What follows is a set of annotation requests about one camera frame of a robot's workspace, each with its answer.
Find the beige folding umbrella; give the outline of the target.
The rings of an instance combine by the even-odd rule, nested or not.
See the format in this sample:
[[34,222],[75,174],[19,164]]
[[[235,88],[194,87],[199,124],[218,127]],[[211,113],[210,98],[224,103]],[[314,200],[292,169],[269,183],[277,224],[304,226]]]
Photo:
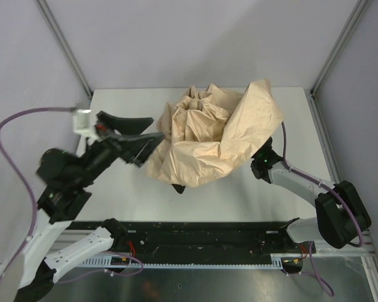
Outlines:
[[166,104],[157,122],[165,138],[147,161],[147,176],[185,187],[226,177],[257,153],[283,120],[267,79],[251,82],[244,92],[192,86],[177,103]]

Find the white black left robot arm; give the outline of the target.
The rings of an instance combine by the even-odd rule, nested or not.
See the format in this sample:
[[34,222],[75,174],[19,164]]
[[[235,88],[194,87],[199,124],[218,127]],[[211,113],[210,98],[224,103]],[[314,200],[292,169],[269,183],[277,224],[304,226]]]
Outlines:
[[152,118],[119,118],[100,111],[70,108],[73,130],[86,140],[77,156],[51,148],[40,159],[37,175],[46,184],[31,201],[31,223],[20,246],[0,263],[0,301],[39,301],[54,284],[84,260],[116,253],[128,245],[127,230],[110,218],[86,238],[58,251],[50,248],[91,197],[87,187],[116,160],[143,166],[163,141],[161,132],[148,133]]

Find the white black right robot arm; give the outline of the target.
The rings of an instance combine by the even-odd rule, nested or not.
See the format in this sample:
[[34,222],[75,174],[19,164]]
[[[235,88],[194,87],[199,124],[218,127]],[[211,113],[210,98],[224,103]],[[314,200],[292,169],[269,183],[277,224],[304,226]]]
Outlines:
[[283,227],[295,243],[324,240],[336,249],[364,245],[363,232],[371,218],[355,186],[348,181],[334,183],[297,170],[278,155],[269,138],[252,156],[251,171],[256,179],[280,186],[304,199],[316,210],[315,218],[294,218]]

